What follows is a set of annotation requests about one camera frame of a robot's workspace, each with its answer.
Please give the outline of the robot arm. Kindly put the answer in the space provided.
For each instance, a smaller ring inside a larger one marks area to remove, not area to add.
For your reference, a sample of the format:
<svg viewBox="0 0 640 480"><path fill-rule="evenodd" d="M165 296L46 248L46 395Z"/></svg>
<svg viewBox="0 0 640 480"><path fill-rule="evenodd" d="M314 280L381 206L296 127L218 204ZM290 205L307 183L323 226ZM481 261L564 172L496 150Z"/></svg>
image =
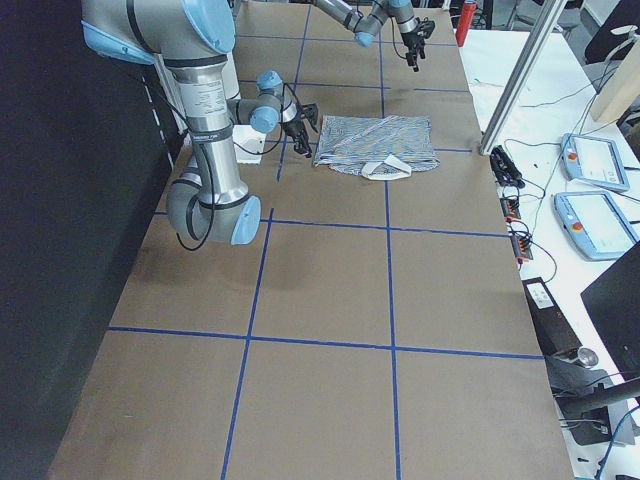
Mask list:
<svg viewBox="0 0 640 480"><path fill-rule="evenodd" d="M362 14L345 1L316 0L309 1L309 4L329 15L346 30L353 32L356 42L363 47L369 47L386 21L394 19L407 48L404 58L408 66L414 72L418 72L418 60L426 58L425 44L435 30L435 22L428 17L417 17L411 1L373 1L368 15Z"/></svg>
<svg viewBox="0 0 640 480"><path fill-rule="evenodd" d="M303 105L274 71L257 79L255 99L230 100L223 68L235 46L232 10L225 1L84 1L87 45L98 54L151 65L160 56L179 88L194 153L167 195L175 231L198 242L250 243L259 228L261 202L241 180L233 129L262 134L276 126L309 156L307 130L318 109Z"/></svg>

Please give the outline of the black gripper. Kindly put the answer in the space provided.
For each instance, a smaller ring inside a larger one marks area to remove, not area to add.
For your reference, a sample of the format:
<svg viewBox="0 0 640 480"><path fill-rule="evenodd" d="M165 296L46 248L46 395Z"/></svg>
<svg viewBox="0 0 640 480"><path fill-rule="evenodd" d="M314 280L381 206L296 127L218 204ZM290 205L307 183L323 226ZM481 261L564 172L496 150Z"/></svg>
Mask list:
<svg viewBox="0 0 640 480"><path fill-rule="evenodd" d="M312 154L309 136L303 121L289 121L283 124L286 136L293 142L294 151L306 158Z"/></svg>
<svg viewBox="0 0 640 480"><path fill-rule="evenodd" d="M425 59L425 39L418 31L406 32L401 34L403 44L407 48L405 59L407 65L414 71L419 71L418 60Z"/></svg>

